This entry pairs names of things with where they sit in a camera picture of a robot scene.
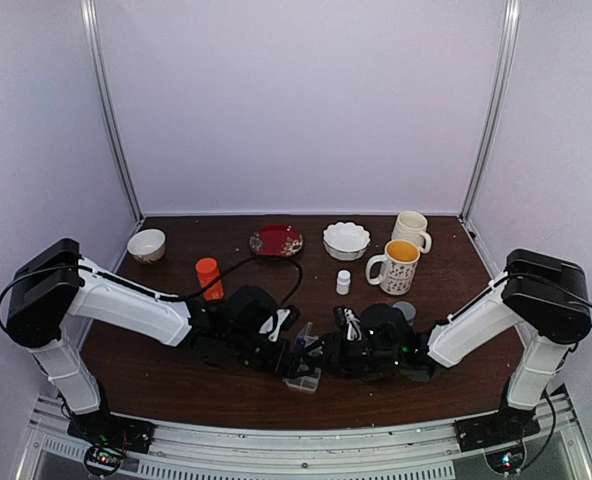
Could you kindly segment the grey capped orange label bottle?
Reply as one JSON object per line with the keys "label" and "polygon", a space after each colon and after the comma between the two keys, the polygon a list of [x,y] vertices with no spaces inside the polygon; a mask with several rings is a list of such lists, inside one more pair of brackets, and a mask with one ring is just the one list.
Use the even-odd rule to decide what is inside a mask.
{"label": "grey capped orange label bottle", "polygon": [[406,301],[399,301],[395,302],[392,305],[392,307],[399,310],[403,314],[408,325],[410,325],[411,327],[414,326],[416,318],[416,308],[411,303]]}

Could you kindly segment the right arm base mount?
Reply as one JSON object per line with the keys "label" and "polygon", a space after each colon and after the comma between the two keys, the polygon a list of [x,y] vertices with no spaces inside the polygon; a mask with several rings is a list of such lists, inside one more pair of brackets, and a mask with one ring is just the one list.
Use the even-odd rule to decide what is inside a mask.
{"label": "right arm base mount", "polygon": [[525,438],[541,431],[533,417],[506,417],[499,412],[458,420],[454,427],[462,453],[481,450],[487,466],[506,476],[517,474],[526,463]]}

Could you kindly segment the clear plastic pill organizer box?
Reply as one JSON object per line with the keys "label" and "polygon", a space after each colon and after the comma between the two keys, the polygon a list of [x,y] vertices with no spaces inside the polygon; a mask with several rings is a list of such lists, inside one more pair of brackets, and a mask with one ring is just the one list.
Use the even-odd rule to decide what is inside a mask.
{"label": "clear plastic pill organizer box", "polygon": [[[293,351],[302,354],[306,347],[309,347],[317,340],[318,336],[313,333],[313,323],[307,322],[296,335]],[[310,367],[300,358],[293,377],[284,377],[283,382],[292,392],[313,395],[318,389],[321,377],[322,371],[320,368]]]}

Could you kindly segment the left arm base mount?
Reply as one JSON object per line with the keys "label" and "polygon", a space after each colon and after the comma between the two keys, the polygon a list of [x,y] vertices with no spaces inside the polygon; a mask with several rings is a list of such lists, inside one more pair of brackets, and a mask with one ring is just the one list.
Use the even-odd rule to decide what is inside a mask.
{"label": "left arm base mount", "polygon": [[148,421],[92,414],[90,419],[71,415],[67,434],[89,444],[83,466],[90,474],[104,478],[117,473],[130,453],[147,454],[154,431],[154,424]]}

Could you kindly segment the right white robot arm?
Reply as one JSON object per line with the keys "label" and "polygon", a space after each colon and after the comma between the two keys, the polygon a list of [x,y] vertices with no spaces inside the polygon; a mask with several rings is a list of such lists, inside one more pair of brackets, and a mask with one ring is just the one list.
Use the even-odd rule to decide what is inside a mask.
{"label": "right white robot arm", "polygon": [[384,303],[361,314],[337,307],[334,314],[337,331],[318,345],[322,367],[348,376],[396,372],[419,382],[455,367],[506,330],[530,325],[535,334],[488,423],[502,442],[531,420],[567,352],[592,328],[584,270],[525,249],[513,250],[503,272],[474,300],[426,332],[414,332],[399,309]]}

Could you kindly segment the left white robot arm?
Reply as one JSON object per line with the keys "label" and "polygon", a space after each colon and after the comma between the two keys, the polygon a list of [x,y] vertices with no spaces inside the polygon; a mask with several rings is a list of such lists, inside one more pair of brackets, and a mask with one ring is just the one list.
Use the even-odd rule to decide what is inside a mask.
{"label": "left white robot arm", "polygon": [[293,305],[264,289],[243,286],[224,299],[202,292],[174,295],[113,274],[62,238],[14,275],[0,292],[0,329],[26,348],[62,395],[71,420],[99,444],[120,433],[104,387],[90,373],[61,327],[67,316],[104,322],[169,347],[213,342],[247,366],[287,377],[298,359],[281,334],[299,318]]}

